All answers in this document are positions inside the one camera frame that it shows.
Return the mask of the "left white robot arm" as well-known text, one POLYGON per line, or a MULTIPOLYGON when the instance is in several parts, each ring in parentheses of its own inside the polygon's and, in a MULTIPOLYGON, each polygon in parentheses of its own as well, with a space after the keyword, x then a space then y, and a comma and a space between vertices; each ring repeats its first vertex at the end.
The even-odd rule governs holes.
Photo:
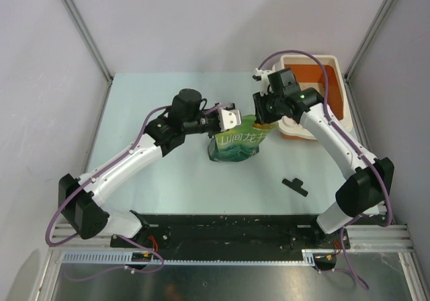
POLYGON ((105 204, 129 178, 182 145, 188 134, 221 131, 221 105, 206 109, 201 106, 206 102, 200 92, 182 89, 171 105, 151 111, 136 140, 121 153, 92 172, 78 178, 67 174, 59 181, 59 208, 77 236, 122 235, 134 247, 147 242, 148 230, 137 213, 108 210, 105 204))

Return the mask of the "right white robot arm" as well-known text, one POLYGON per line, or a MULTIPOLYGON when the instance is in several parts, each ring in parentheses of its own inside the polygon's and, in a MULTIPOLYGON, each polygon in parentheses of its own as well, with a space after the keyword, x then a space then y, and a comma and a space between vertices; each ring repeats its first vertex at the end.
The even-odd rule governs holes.
POLYGON ((351 137, 325 98, 312 87, 301 89, 291 69, 256 70, 253 79, 263 85, 262 91, 253 94, 256 122, 292 119, 319 141, 345 178, 335 202, 317 216, 316 227, 310 231, 311 243, 325 248, 333 242, 334 232, 388 200, 394 165, 388 158, 377 158, 351 137))

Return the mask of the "orange plastic scoop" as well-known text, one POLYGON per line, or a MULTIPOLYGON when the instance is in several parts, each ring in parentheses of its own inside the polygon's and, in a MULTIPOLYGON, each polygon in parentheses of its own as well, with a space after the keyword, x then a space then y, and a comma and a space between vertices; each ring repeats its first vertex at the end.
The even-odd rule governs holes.
POLYGON ((258 123, 253 123, 253 127, 259 130, 268 130, 270 129, 270 125, 269 124, 258 124, 258 123))

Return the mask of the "green litter bag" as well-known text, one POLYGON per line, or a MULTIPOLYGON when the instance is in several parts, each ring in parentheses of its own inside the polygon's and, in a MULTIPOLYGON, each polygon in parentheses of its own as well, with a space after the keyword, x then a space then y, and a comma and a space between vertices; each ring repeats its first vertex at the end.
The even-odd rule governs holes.
POLYGON ((259 130, 253 127, 255 120, 254 115, 243 116, 240 126, 215 135, 208 145, 209 159, 214 162, 241 162, 257 155, 260 144, 275 124, 269 124, 268 130, 259 130))

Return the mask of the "black bag clip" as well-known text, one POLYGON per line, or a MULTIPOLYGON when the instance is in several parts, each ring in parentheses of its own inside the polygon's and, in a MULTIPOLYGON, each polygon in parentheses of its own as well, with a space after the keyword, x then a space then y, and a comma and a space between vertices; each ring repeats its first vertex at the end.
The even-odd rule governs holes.
POLYGON ((282 179, 282 183, 290 188, 291 190, 295 191, 296 193, 300 194, 303 197, 308 196, 308 191, 303 188, 303 181, 298 178, 294 178, 293 180, 289 179, 282 179))

